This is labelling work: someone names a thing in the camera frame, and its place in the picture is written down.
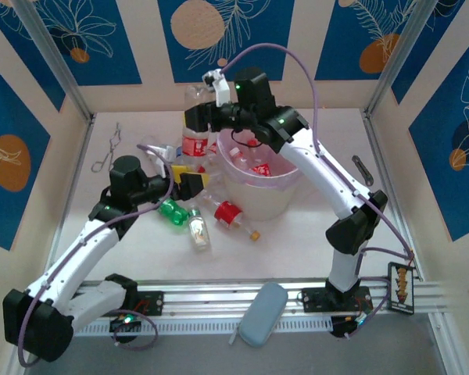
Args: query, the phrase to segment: purple cable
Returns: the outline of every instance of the purple cable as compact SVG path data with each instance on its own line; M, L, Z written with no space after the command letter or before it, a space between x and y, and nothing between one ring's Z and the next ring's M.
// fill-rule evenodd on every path
M172 171L170 164L158 152L156 152L154 149L152 149L148 145L138 145L137 147L141 150L152 152L160 160L163 161L163 164L167 168L167 171L170 176L170 184L169 184L168 190L166 191L166 194L157 203L149 206L148 208L143 209L142 211L137 211L137 212L129 213L127 215L118 216L108 221L107 223L104 223L100 227L94 229L91 233L87 234L87 236L85 236L83 240L78 242L75 245L75 247L68 253L68 255L62 260L62 262L52 271L51 275L47 278L47 285L49 285L51 282L54 281L55 277L59 274L59 272L61 272L64 266L71 260L71 258L74 257L74 255L78 252L78 250L80 250L84 246L84 244L86 244L87 241L91 240L96 234L100 233L102 230L105 230L106 228L109 228L113 224L118 223L119 221L132 219L134 217L142 215L143 213L148 213L154 209L157 209L167 198L169 198L170 194L172 194L172 189L174 188L174 178L173 178L174 172ZM41 296L45 293L46 290L47 290L46 286L40 287L40 290L34 296L33 301L31 301L31 304L28 307L26 314L24 314L23 322L21 323L21 328L20 328L18 342L17 342L17 356L18 356L19 363L22 367L26 367L26 368L32 367L35 364L37 364L38 361L40 360L40 358L36 358L33 362L30 362L30 363L26 362L26 359L24 358L24 353L23 353L24 337L26 335L27 324L30 321L31 314L33 313L34 307L37 305L38 301L40 301Z
M387 291L385 292L384 298L381 300L381 303L378 304L378 306L370 313L368 316L364 319L364 321L359 325L355 331L353 331L351 334L349 334L349 337L354 336L355 334L358 333L360 328L364 326L366 323L368 323L374 316L377 314L378 310L382 308L382 306L385 304L385 302L388 300L389 294L391 293L391 281L388 279L385 279L384 277L362 277L361 280L365 281L381 281L382 283L386 283L388 285Z
M399 254L398 252L394 252L393 250L388 250L387 248L363 248L362 250L360 250L360 255L358 256L358 263L356 264L356 271L354 272L354 274L356 276L358 276L358 274L360 273L360 267L361 267L361 263L363 261L363 257L365 256L365 252L384 252L386 254L398 256L398 257L403 258L405 260L411 260L412 259L412 257L410 257L408 255Z
M149 324L151 324L151 327L153 327L153 330L155 330L155 337L151 340L151 342L149 342L146 345L142 345L142 346L120 345L120 343L116 340L116 333L118 332L118 330L121 327L125 327L125 324L121 324L120 326L118 326L114 330L113 336L112 336L113 342L119 348L122 348L122 349L125 349L125 350L131 350L132 352L142 352L143 350L150 349L155 345L156 340L158 340L158 327L156 326L155 322L153 322L148 316L146 316L144 314L141 314L140 312L137 312L137 311L134 311L134 310L126 310L126 309L113 310L111 313L131 314L131 315L139 316L141 319L143 319L146 322L148 322Z
M318 94L316 91L316 88L314 87L314 81L313 78L311 77L309 70L306 68L304 63L297 57L292 51L289 51L282 45L276 45L274 43L259 43L257 45L252 45L248 47L246 50L242 51L239 55L237 55L234 59L232 59L223 69L220 70L222 74L227 72L235 63L237 63L243 56L247 55L251 51L254 51L256 49L260 48L272 48L272 49L277 49L279 51L285 52L289 54L302 68L304 74L306 75L307 80L310 83L311 90L313 91L313 126L311 127L312 132L313 132L313 145L314 148L316 149L317 152L320 151L320 143L318 142L318 121L317 121L317 114L318 114ZM321 158L324 160L324 162L330 167L344 182L346 186L351 190L351 192L356 191L356 188L351 184L351 182L345 178L344 174L338 168L336 168L333 163L328 160L328 158L324 155L321 156ZM406 243L405 239L401 235L401 233L396 229L394 224L389 220L389 218L380 210L378 209L372 202L370 202L368 199L363 197L362 195L357 195L359 199L361 199L366 205L368 205L371 209L377 213L381 219L387 224L389 229L392 230L393 234L399 239L401 244L403 245L403 249L407 253L408 256L412 256L412 252L410 250L410 246Z

